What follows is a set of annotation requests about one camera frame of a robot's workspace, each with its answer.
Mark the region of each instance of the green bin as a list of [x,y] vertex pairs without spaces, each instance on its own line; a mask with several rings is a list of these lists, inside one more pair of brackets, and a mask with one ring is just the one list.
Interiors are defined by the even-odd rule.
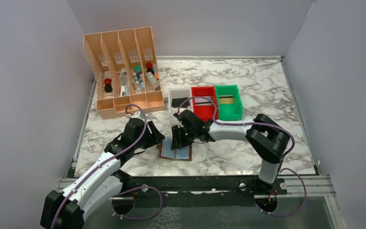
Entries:
[[218,102],[218,119],[237,121],[242,119],[243,106],[237,85],[215,86]]

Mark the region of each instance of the table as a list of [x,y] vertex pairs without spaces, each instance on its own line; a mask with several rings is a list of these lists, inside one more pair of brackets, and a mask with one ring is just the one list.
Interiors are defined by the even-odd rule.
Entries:
[[[283,167],[300,174],[315,174],[306,138],[304,137],[285,75],[278,59],[260,60],[159,60],[161,90],[167,109],[168,88],[238,85],[244,107],[243,117],[252,119],[263,113],[295,137],[295,148],[285,158]],[[88,121],[79,151],[75,176],[80,177],[99,158],[104,147],[124,130],[126,117],[103,120],[96,112],[96,96],[89,110]],[[167,110],[147,114],[158,130],[172,136]],[[247,142],[223,140],[193,144],[192,161],[171,161],[158,157],[158,149],[125,163],[122,170],[133,176],[205,176],[258,174],[261,158]]]

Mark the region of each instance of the wall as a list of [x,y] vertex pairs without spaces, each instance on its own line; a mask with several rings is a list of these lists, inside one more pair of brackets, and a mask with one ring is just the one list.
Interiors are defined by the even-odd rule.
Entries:
[[92,74],[64,0],[0,0],[0,229],[39,228],[71,164]]
[[67,0],[85,33],[152,26],[157,55],[285,55],[315,0]]
[[366,228],[366,1],[318,0],[285,67],[347,228]]

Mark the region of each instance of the purple cable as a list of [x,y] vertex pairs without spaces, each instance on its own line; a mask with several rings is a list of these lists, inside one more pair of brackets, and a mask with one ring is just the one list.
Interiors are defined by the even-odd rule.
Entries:
[[304,188],[304,200],[303,200],[303,202],[302,202],[302,204],[301,204],[301,206],[299,206],[299,208],[297,209],[297,210],[295,210],[295,211],[293,211],[293,212],[291,212],[290,214],[284,214],[284,215],[279,215],[279,214],[274,214],[274,213],[270,213],[270,212],[266,212],[266,211],[264,211],[264,210],[262,210],[260,207],[259,207],[259,205],[257,205],[256,204],[256,206],[260,209],[260,211],[261,212],[263,212],[263,213],[265,213],[265,214],[267,214],[267,215],[269,215],[269,216],[274,216],[274,217],[288,217],[288,216],[292,216],[292,215],[295,215],[296,213],[298,213],[304,206],[305,206],[305,204],[306,204],[306,187],[305,187],[305,183],[304,183],[304,181],[302,180],[302,178],[301,178],[301,176],[300,175],[298,175],[294,170],[292,170],[292,169],[289,169],[289,168],[283,168],[283,169],[281,169],[281,171],[280,172],[282,172],[283,170],[288,170],[288,171],[291,171],[292,173],[294,173],[298,178],[299,178],[299,180],[301,181],[301,183],[302,183],[302,187]]
[[151,187],[151,186],[147,186],[147,187],[135,187],[135,188],[132,188],[132,189],[127,190],[127,191],[125,191],[125,192],[119,193],[119,194],[117,194],[117,195],[118,195],[118,196],[121,196],[121,195],[124,195],[124,194],[126,194],[126,193],[129,193],[129,192],[132,192],[132,191],[135,191],[135,190],[138,190],[138,189],[143,189],[143,188],[149,188],[149,189],[155,190],[155,191],[158,193],[159,198],[161,199],[161,202],[160,202],[160,204],[159,204],[159,208],[158,208],[158,210],[157,210],[155,213],[153,213],[153,214],[152,214],[152,215],[150,215],[150,216],[143,217],[143,218],[136,218],[136,217],[130,217],[130,216],[119,215],[119,214],[117,214],[116,210],[114,210],[114,207],[113,207],[113,204],[112,204],[112,209],[113,209],[114,215],[119,216],[121,219],[122,219],[122,218],[126,218],[126,219],[134,219],[134,220],[147,220],[147,219],[150,219],[150,218],[152,218],[152,217],[154,217],[154,216],[158,215],[158,214],[159,214],[159,212],[161,212],[161,209],[162,209],[163,199],[162,199],[162,194],[161,194],[161,192],[160,192],[159,190],[157,190],[156,188],[154,188],[154,187]]
[[[147,122],[146,122],[146,116],[145,116],[145,112],[142,110],[142,108],[140,108],[139,106],[137,106],[137,105],[135,105],[135,104],[128,104],[126,107],[125,107],[125,113],[127,114],[128,112],[127,112],[127,109],[130,107],[130,106],[135,106],[135,107],[137,107],[138,108],[138,110],[140,110],[141,111],[141,113],[144,115],[144,128],[142,129],[142,132],[141,132],[141,134],[140,134],[140,136],[137,138],[137,140],[135,140],[135,142],[133,142],[129,147],[127,147],[127,148],[125,148],[124,150],[122,150],[121,152],[119,152],[118,154],[116,154],[116,155],[114,155],[114,156],[112,156],[112,157],[110,157],[110,158],[108,158],[108,159],[106,159],[106,160],[104,160],[104,161],[102,161],[101,163],[100,163],[100,167],[102,167],[104,164],[106,164],[107,162],[109,162],[109,161],[111,161],[111,160],[113,160],[113,159],[115,159],[116,157],[118,157],[118,156],[120,156],[121,154],[123,154],[123,153],[125,153],[126,151],[128,151],[128,150],[130,150],[135,144],[137,144],[140,140],[141,140],[141,138],[142,138],[142,136],[144,135],[144,133],[145,133],[145,131],[146,131],[146,128],[147,128]],[[78,190],[82,185],[83,185],[83,183],[85,183],[85,181],[88,179],[88,178],[90,178],[91,176],[92,176],[92,174],[94,173],[94,172],[96,172],[96,170],[98,170],[99,169],[99,167],[95,167],[94,169],[92,169],[89,173],[88,173],[88,175],[86,175],[80,182],[79,182],[79,184],[77,184],[76,186],[75,186],[75,190]],[[57,209],[57,212],[55,212],[55,215],[54,215],[54,218],[52,219],[52,223],[51,223],[51,229],[54,229],[54,226],[55,226],[55,222],[57,221],[57,219],[58,219],[58,216],[59,216],[59,214],[60,214],[60,212],[61,212],[61,210],[62,210],[62,208],[64,207],[64,205],[65,205],[65,202],[67,202],[67,200],[71,197],[71,195],[73,194],[73,192],[70,192],[66,197],[65,197],[65,199],[61,202],[61,204],[60,204],[60,206],[58,207],[58,209]]]
[[179,112],[180,108],[183,106],[183,104],[185,104],[187,101],[191,100],[191,99],[194,99],[194,98],[202,98],[202,99],[205,99],[205,100],[208,100],[209,102],[211,102],[214,106],[214,114],[213,114],[213,121],[218,124],[218,125],[229,125],[229,126],[243,126],[243,125],[263,125],[263,126],[268,126],[268,127],[272,127],[272,128],[276,128],[282,132],[284,132],[286,135],[288,135],[288,137],[291,138],[291,147],[283,154],[283,156],[281,157],[281,160],[280,160],[280,166],[278,167],[278,171],[280,171],[281,169],[281,166],[283,165],[283,159],[284,157],[289,153],[291,152],[291,150],[294,149],[294,146],[295,146],[295,139],[294,139],[294,136],[288,132],[287,130],[283,129],[282,127],[280,126],[277,126],[277,125],[272,125],[272,124],[267,124],[267,123],[258,123],[258,122],[248,122],[248,123],[221,123],[221,122],[218,122],[216,119],[215,119],[215,116],[217,115],[217,105],[215,105],[215,103],[207,98],[207,97],[203,97],[203,96],[193,96],[193,97],[190,97],[188,99],[186,99],[182,104],[180,104],[179,107],[177,107],[177,112]]

